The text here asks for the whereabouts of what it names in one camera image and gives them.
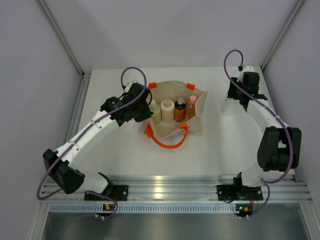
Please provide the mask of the white square bottle black cap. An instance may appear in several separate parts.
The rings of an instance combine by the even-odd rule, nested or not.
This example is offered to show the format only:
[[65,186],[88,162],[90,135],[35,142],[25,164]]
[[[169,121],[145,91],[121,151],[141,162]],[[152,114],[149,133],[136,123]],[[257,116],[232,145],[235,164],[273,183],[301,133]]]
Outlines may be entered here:
[[228,94],[226,94],[221,105],[222,115],[224,116],[232,115],[236,104],[237,104],[237,101],[233,98],[228,97]]

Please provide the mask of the beige canvas bag orange handles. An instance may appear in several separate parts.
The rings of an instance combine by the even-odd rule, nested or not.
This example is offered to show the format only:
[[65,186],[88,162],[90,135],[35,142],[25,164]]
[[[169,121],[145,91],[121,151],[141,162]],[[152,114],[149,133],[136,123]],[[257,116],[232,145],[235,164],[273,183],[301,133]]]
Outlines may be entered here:
[[160,106],[165,99],[170,99],[175,103],[179,97],[183,97],[186,106],[191,95],[195,95],[197,100],[195,102],[196,115],[190,120],[187,119],[186,109],[182,122],[177,122],[174,119],[171,123],[165,123],[161,118],[161,122],[155,124],[152,117],[145,120],[140,129],[147,138],[151,138],[162,148],[176,149],[184,143],[188,136],[203,135],[203,111],[208,95],[207,91],[196,88],[195,84],[176,80],[151,82],[148,84],[148,88],[151,91],[152,100],[155,100]]

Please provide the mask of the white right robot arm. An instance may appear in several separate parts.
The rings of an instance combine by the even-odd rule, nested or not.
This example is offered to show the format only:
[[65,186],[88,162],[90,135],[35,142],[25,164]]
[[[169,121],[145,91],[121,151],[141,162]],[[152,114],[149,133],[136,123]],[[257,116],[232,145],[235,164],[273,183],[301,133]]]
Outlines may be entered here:
[[278,173],[285,173],[288,164],[291,169],[298,167],[302,131],[288,126],[274,113],[267,97],[259,93],[260,75],[257,72],[243,71],[232,80],[235,84],[229,85],[226,101],[240,104],[262,132],[257,162],[233,179],[233,194],[244,199],[260,187],[261,179],[270,182]]

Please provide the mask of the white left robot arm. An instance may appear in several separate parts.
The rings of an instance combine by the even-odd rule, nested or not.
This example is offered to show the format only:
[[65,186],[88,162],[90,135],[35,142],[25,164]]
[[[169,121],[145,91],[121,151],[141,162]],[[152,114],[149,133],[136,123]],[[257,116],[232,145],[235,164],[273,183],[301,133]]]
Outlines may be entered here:
[[125,87],[120,97],[108,98],[90,122],[73,138],[56,150],[48,149],[43,160],[49,176],[65,194],[77,190],[95,192],[102,200],[113,194],[110,180],[102,173],[81,170],[88,154],[108,134],[126,122],[139,123],[152,116],[149,109],[150,89],[135,81]]

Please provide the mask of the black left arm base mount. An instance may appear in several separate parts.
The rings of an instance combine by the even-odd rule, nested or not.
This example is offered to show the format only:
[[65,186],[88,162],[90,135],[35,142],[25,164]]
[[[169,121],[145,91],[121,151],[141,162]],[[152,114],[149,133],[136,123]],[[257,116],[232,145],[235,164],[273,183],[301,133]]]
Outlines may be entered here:
[[[100,193],[104,197],[108,197],[116,202],[127,201],[129,193],[128,185],[108,185],[107,188]],[[103,201],[106,200],[104,197],[93,195],[92,193],[85,193],[85,201]]]

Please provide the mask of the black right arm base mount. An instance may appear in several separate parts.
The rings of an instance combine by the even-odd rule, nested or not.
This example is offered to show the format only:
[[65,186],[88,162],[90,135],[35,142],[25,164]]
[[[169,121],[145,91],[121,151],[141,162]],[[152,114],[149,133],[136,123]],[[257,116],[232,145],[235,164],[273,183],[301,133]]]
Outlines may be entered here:
[[224,202],[233,201],[262,201],[261,187],[235,186],[234,184],[221,184],[216,186],[218,200]]

